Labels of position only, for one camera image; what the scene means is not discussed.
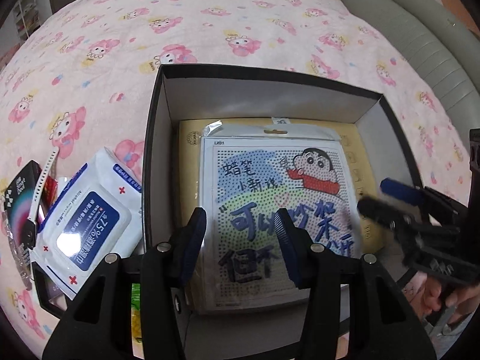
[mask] watch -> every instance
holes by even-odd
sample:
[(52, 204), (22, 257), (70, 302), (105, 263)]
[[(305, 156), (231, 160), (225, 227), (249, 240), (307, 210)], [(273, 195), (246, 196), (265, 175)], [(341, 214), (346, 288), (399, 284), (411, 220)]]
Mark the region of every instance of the watch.
[(35, 240), (37, 239), (37, 214), (38, 209), (40, 207), (40, 200), (42, 197), (42, 191), (45, 186), (45, 182), (47, 181), (47, 176), (50, 173), (50, 169), (52, 168), (52, 164), (55, 162), (57, 158), (57, 154), (59, 153), (59, 148), (55, 147), (53, 151), (50, 153), (49, 158), (47, 159), (45, 166), (42, 168), (42, 173), (40, 173), (40, 177), (37, 180), (37, 184), (35, 185), (35, 189), (33, 190), (33, 198), (32, 204), (30, 205), (30, 211), (28, 212), (28, 218), (25, 222), (25, 235), (26, 235), (26, 245), (29, 249), (33, 249), (35, 246)]

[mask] wet wipes pack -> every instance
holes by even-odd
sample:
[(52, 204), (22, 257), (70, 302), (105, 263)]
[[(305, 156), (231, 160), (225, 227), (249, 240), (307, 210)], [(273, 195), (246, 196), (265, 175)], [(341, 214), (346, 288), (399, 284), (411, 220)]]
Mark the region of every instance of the wet wipes pack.
[(39, 228), (33, 259), (73, 299), (101, 259), (142, 238), (142, 187), (102, 148), (66, 185)]

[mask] dot grid paper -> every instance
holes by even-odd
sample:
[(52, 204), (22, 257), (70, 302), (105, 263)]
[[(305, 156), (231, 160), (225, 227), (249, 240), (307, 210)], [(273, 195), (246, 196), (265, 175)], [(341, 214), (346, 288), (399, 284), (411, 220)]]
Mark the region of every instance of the dot grid paper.
[(361, 235), (339, 142), (202, 138), (205, 309), (238, 310), (308, 297), (290, 281), (274, 230), (286, 208), (295, 226), (337, 254), (359, 257)]

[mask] open box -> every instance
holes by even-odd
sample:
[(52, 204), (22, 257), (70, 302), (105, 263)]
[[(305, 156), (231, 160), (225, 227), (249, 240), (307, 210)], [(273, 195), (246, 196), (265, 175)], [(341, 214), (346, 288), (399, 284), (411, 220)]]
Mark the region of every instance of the open box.
[[(381, 94), (290, 71), (169, 64), (158, 71), (146, 130), (142, 180), (146, 249), (168, 241), (179, 225), (179, 122), (258, 117), (354, 124), (377, 188), (387, 177), (421, 185), (406, 137)], [(295, 356), (306, 303), (248, 314), (205, 316), (190, 312), (183, 292), (174, 292), (181, 302), (177, 323), (187, 359), (237, 358), (279, 347)], [(341, 320), (348, 317), (348, 295), (347, 289), (342, 291)]]

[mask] cartoon boy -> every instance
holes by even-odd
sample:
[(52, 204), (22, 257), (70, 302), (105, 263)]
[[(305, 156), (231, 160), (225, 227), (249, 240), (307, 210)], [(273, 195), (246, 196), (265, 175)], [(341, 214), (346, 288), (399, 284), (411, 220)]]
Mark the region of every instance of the cartoon boy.
[(295, 169), (287, 169), (292, 180), (302, 180), (303, 187), (309, 190), (336, 195), (340, 190), (337, 173), (332, 161), (323, 150), (308, 148), (293, 157)]

